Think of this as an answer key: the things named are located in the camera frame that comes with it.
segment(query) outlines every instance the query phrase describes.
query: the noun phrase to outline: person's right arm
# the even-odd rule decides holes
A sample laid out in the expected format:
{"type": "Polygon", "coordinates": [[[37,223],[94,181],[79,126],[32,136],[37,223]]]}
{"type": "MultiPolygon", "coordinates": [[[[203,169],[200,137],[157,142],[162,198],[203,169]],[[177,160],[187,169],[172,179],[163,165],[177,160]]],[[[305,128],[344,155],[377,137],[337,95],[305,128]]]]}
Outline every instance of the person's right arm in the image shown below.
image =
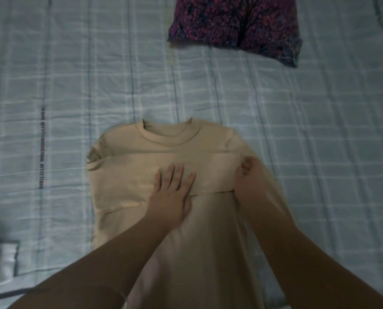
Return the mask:
{"type": "Polygon", "coordinates": [[[258,158],[246,157],[236,169],[235,195],[292,309],[383,309],[383,296],[325,254],[267,200],[258,158]]]}

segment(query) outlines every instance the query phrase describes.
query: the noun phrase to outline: bed sheet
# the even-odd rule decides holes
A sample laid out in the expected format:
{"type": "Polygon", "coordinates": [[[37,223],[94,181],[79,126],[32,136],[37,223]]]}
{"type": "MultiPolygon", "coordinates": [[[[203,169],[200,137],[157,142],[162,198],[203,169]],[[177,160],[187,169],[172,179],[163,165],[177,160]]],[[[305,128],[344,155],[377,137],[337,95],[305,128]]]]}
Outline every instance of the bed sheet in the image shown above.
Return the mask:
{"type": "MultiPolygon", "coordinates": [[[[139,119],[236,128],[301,229],[383,294],[383,0],[297,0],[299,67],[167,42],[175,0],[0,0],[0,308],[91,249],[91,144],[139,119]]],[[[268,307],[284,296],[255,243],[268,307]]]]}

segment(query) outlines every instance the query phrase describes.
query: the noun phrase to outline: hand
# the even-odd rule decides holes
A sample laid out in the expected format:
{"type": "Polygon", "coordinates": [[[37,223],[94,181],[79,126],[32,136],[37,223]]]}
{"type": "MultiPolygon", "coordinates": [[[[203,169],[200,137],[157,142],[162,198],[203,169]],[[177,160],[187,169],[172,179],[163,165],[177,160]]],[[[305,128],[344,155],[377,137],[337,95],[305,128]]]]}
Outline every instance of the hand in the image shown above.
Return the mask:
{"type": "Polygon", "coordinates": [[[245,157],[236,168],[234,194],[243,207],[258,204],[266,199],[266,178],[263,163],[257,158],[245,157]]]}
{"type": "Polygon", "coordinates": [[[161,171],[157,171],[154,178],[154,187],[145,219],[163,225],[167,231],[180,226],[191,210],[191,200],[188,193],[194,183],[196,174],[191,173],[182,182],[184,166],[179,165],[177,170],[170,165],[161,181],[161,171]]]}

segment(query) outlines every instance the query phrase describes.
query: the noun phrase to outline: crew neckline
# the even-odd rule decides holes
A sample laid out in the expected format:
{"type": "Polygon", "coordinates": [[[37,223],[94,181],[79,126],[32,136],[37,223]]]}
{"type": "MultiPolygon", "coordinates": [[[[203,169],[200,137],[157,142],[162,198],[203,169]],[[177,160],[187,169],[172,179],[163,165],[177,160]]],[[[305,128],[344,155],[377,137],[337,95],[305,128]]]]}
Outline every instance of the crew neckline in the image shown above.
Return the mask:
{"type": "Polygon", "coordinates": [[[181,124],[156,124],[154,122],[141,119],[138,123],[136,123],[136,127],[142,136],[154,143],[164,146],[175,146],[186,143],[194,138],[200,130],[200,121],[196,118],[190,118],[188,121],[181,124]],[[180,125],[184,125],[185,129],[177,135],[159,135],[148,131],[145,127],[146,125],[155,129],[158,129],[158,127],[169,128],[170,126],[179,127],[180,125]]]}

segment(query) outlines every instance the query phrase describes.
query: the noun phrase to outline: forearm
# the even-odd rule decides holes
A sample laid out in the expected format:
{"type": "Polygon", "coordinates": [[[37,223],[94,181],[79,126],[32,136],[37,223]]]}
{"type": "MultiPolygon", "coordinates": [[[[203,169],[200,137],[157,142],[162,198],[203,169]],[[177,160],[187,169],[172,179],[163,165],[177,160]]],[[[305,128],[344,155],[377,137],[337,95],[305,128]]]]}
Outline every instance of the forearm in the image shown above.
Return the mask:
{"type": "Polygon", "coordinates": [[[287,302],[296,308],[383,308],[383,297],[270,206],[249,207],[254,233],[287,302]]]}
{"type": "Polygon", "coordinates": [[[144,265],[167,233],[158,223],[142,219],[42,282],[36,293],[23,296],[11,309],[38,307],[40,301],[45,302],[45,308],[58,308],[59,305],[63,308],[91,308],[93,301],[98,300],[102,300],[98,303],[105,309],[121,306],[121,295],[129,294],[144,265]],[[92,300],[84,301],[88,294],[92,300]]]}

